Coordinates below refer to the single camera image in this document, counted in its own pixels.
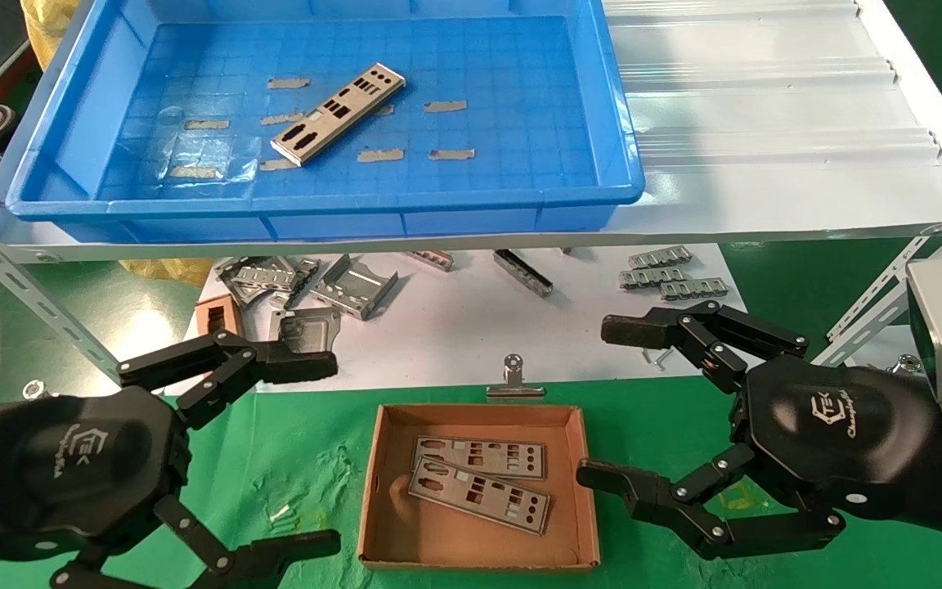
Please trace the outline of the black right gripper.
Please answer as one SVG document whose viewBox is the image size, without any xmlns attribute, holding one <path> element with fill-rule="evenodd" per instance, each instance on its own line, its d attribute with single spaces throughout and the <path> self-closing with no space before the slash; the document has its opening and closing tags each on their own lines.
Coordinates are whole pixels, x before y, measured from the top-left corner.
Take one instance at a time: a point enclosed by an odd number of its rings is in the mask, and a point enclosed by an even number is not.
<svg viewBox="0 0 942 589">
<path fill-rule="evenodd" d="M 578 484 L 620 497 L 631 519 L 669 529 L 704 560 L 818 551 L 845 529 L 834 510 L 942 532 L 942 411 L 923 378 L 810 364 L 806 336 L 715 301 L 606 316 L 599 335 L 673 348 L 722 393 L 741 389 L 730 417 L 737 444 L 678 481 L 579 462 Z M 736 350 L 768 362 L 748 370 Z M 721 519 L 707 510 L 744 476 L 792 512 Z"/>
</svg>

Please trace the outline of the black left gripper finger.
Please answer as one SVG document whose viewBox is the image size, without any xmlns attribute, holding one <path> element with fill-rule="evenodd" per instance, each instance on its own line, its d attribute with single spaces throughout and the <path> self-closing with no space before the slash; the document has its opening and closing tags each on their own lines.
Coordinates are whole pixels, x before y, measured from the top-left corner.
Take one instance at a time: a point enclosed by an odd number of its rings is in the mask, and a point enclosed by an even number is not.
<svg viewBox="0 0 942 589">
<path fill-rule="evenodd" d="M 228 330 L 121 362 L 120 384 L 159 390 L 198 376 L 199 383 L 177 400 L 176 413 L 188 429 L 201 429 L 258 383 L 310 383 L 336 376 L 335 354 L 295 352 L 280 340 L 251 342 Z"/>
</svg>

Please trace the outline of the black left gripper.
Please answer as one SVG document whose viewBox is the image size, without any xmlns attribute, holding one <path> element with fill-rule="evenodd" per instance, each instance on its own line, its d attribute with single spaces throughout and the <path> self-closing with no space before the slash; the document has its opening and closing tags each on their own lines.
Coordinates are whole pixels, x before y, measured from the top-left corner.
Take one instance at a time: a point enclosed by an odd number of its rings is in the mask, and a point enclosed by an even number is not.
<svg viewBox="0 0 942 589">
<path fill-rule="evenodd" d="M 228 551 L 179 501 L 190 462 L 186 425 L 138 387 L 0 405 L 0 560 L 80 551 L 50 587 L 146 588 L 101 567 L 162 523 L 205 565 L 191 588 L 276 588 L 291 565 L 340 551 L 333 529 Z"/>
</svg>

